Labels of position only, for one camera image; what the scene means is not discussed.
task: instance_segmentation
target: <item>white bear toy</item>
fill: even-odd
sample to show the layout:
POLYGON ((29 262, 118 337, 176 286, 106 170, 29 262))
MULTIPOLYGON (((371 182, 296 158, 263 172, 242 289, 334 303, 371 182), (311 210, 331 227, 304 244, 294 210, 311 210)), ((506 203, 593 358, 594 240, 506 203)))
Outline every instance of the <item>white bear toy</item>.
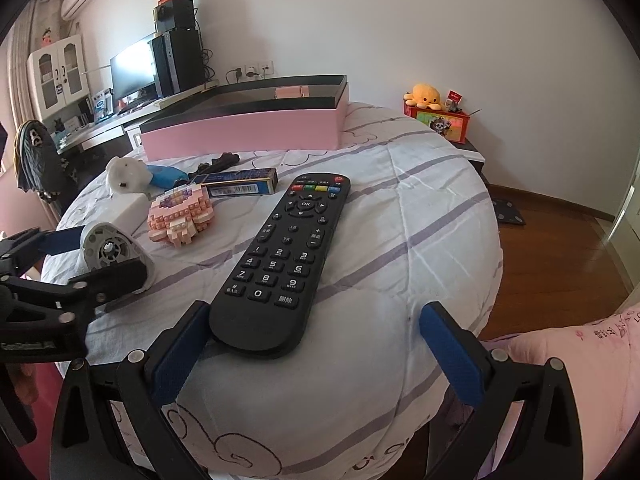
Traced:
POLYGON ((142 160, 114 156, 107 164, 107 187, 112 195, 144 193, 153 174, 142 160))

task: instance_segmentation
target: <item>wooden floor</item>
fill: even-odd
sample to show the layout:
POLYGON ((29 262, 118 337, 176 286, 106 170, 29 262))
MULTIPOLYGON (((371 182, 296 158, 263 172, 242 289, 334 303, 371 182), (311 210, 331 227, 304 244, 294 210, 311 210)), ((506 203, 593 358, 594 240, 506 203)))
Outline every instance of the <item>wooden floor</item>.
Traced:
MULTIPOLYGON (((481 339, 583 324, 614 313, 628 296, 628 279, 601 242, 593 217, 522 193, 492 190, 492 196, 511 200, 527 225, 500 225, 502 283, 481 339)), ((382 480, 421 480, 427 444, 428 428, 423 428, 382 480)))

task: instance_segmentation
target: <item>black remote control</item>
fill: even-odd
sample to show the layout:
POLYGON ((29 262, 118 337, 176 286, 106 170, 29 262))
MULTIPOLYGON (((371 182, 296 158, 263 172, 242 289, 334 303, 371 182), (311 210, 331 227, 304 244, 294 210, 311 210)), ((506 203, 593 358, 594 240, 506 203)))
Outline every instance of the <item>black remote control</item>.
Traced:
POLYGON ((216 341, 265 358, 298 345, 350 187, 333 173, 293 180, 211 302, 216 341))

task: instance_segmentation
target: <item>cabinet door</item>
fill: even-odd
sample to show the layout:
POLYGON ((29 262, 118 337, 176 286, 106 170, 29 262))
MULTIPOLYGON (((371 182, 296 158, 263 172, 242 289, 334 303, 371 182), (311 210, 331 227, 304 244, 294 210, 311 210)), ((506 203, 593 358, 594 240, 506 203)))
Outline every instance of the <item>cabinet door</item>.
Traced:
POLYGON ((62 87, 67 104, 71 104, 89 95, 89 85, 83 73, 84 59, 80 36, 70 36, 56 43, 58 59, 62 70, 62 87))
POLYGON ((55 45, 31 54, 28 73, 31 91, 36 99, 36 113, 41 121, 66 106, 55 45))

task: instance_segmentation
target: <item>round table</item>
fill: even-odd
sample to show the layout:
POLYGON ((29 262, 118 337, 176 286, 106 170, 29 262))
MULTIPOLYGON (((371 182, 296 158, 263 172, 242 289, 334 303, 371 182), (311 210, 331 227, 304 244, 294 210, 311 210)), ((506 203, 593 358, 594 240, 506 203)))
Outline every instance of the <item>round table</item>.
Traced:
MULTIPOLYGON (((154 284, 108 304, 89 326, 92 364, 148 348, 193 301, 212 300, 295 176, 351 179, 300 345, 262 361, 211 341, 177 402, 164 407, 214 478, 381 476, 437 412, 448 384, 418 332, 421 307, 438 300, 478 334, 493 306, 502 275, 497 223, 462 150, 412 118, 362 103, 349 105, 341 145, 239 153, 238 169, 277 168, 276 193, 215 200, 212 226, 179 249, 151 242, 141 226, 134 237, 156 263, 154 284)), ((144 159, 140 148, 131 156, 144 159)), ((154 163, 193 171, 210 158, 154 163)), ((110 202, 104 181, 83 190, 59 229, 99 218, 110 202)), ((74 251, 48 257, 42 279, 66 283, 78 272, 74 251)), ((130 449, 143 453, 126 413, 114 409, 130 449)))

